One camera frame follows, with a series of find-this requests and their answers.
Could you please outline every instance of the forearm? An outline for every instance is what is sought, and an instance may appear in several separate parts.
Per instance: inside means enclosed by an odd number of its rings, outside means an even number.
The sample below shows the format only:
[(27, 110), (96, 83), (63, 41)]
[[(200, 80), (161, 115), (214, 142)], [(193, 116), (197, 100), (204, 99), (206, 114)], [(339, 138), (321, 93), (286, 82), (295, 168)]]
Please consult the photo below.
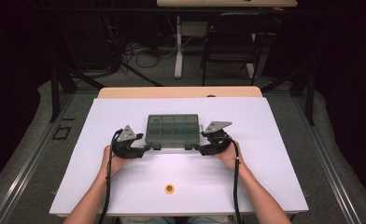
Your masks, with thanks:
[(240, 166), (239, 176), (245, 185), (259, 223), (291, 223), (278, 202), (245, 165)]
[(64, 223), (93, 223), (106, 192), (106, 174), (99, 174)]

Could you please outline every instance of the office chair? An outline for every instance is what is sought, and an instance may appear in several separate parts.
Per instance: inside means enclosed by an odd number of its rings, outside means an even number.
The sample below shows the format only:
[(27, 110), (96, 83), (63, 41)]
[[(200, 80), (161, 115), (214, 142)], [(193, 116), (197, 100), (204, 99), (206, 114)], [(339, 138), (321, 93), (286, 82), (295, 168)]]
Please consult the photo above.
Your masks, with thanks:
[(245, 12), (224, 12), (206, 26), (203, 68), (205, 84), (206, 62), (255, 64), (251, 85), (254, 85), (265, 37), (271, 32), (273, 20), (265, 15)]

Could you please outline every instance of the wooden table edge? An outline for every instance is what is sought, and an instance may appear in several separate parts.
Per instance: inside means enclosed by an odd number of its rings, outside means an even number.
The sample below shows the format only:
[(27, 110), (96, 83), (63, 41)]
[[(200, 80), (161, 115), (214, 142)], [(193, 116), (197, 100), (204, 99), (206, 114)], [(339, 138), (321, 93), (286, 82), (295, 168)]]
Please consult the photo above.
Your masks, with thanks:
[(99, 91), (100, 99), (117, 98), (196, 98), (196, 97), (262, 97), (255, 86), (223, 87), (107, 87)]

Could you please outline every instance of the table leg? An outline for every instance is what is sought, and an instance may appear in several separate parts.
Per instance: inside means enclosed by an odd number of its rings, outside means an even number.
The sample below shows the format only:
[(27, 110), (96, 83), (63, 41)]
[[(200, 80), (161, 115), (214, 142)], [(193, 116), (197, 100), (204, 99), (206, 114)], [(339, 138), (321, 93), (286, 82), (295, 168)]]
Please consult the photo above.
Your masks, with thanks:
[(180, 16), (177, 16), (176, 20), (176, 50), (175, 78), (182, 78), (183, 52)]
[(253, 68), (253, 63), (247, 63), (246, 64), (246, 70), (247, 70), (249, 78), (253, 78), (253, 74), (254, 74), (254, 71), (255, 71), (255, 69)]

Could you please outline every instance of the wire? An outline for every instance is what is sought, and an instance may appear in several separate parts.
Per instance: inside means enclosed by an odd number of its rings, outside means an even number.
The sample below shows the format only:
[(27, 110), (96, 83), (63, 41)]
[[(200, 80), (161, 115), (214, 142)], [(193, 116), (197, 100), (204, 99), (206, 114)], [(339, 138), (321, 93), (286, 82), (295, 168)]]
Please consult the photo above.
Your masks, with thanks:
[(105, 216), (106, 216), (106, 211), (107, 211), (109, 201), (110, 201), (110, 179), (111, 179), (111, 162), (112, 162), (112, 159), (113, 159), (113, 139), (116, 137), (118, 132), (119, 131), (116, 131), (113, 135), (113, 138), (111, 139), (110, 152), (109, 152), (109, 161), (107, 163), (106, 199), (105, 199), (104, 209), (102, 211), (101, 217), (99, 218), (98, 224), (101, 224), (101, 223), (104, 222), (104, 219), (105, 219)]
[(153, 54), (155, 54), (155, 57), (156, 57), (156, 62), (154, 64), (151, 64), (151, 65), (148, 65), (148, 66), (144, 66), (144, 65), (139, 64), (138, 58), (139, 58), (139, 55), (141, 55), (140, 53), (139, 54), (136, 54), (136, 57), (135, 57), (135, 60), (134, 61), (135, 61), (136, 65), (139, 66), (139, 67), (141, 67), (141, 68), (151, 68), (151, 67), (154, 67), (160, 61), (160, 56), (157, 54), (157, 52), (156, 53), (153, 53)]
[(177, 50), (177, 34), (176, 34), (175, 30), (174, 30), (174, 26), (172, 25), (171, 20), (169, 19), (169, 17), (166, 17), (166, 18), (168, 19), (169, 25), (171, 26), (172, 32), (174, 33), (174, 37), (175, 37), (175, 48), (174, 48), (174, 50), (170, 54), (165, 55), (165, 57), (173, 55), (175, 53), (175, 51)]
[(236, 215), (236, 219), (237, 222), (240, 223), (244, 223), (244, 221), (241, 221), (241, 215), (239, 212), (239, 206), (238, 206), (238, 173), (239, 173), (239, 150), (238, 150), (238, 146), (236, 145), (235, 141), (232, 140), (233, 146), (235, 148), (235, 155), (236, 155), (236, 159), (235, 159), (235, 171), (234, 171), (234, 176), (233, 176), (233, 205), (235, 208), (235, 215)]
[(149, 79), (148, 77), (145, 77), (143, 74), (141, 74), (140, 72), (138, 72), (134, 68), (132, 68), (129, 64), (122, 63), (121, 65), (124, 66), (124, 67), (126, 67), (128, 70), (132, 71), (133, 73), (135, 73), (137, 76), (143, 78), (144, 80), (146, 80), (148, 82), (151, 82), (154, 86), (156, 86), (156, 87), (163, 87), (162, 84), (160, 84), (160, 83), (158, 83), (156, 81), (153, 81), (153, 80)]

